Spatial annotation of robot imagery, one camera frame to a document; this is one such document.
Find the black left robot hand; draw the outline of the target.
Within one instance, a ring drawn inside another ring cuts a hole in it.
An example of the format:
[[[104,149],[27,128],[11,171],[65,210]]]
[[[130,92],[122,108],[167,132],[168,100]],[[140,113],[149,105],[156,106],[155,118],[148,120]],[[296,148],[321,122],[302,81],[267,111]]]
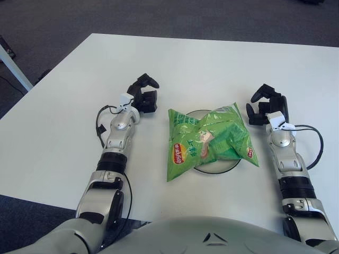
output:
[[[134,97],[131,106],[142,113],[153,113],[157,109],[157,91],[152,90],[148,92],[142,92],[141,89],[147,86],[159,89],[159,84],[156,80],[147,74],[143,74],[138,77],[132,85],[129,86],[127,93]]]

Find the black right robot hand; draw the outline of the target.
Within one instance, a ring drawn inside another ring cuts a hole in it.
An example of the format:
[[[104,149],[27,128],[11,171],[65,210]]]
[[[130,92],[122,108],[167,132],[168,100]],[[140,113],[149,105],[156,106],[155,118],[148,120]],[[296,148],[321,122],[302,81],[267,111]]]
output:
[[[268,102],[258,103],[258,113],[254,112],[250,103],[246,104],[246,112],[250,125],[266,125],[269,124],[267,115],[280,111],[287,123],[289,123],[289,113],[287,98],[281,93],[277,93],[275,89],[267,84],[263,84],[252,96],[251,103],[256,103],[261,98],[266,98]]]

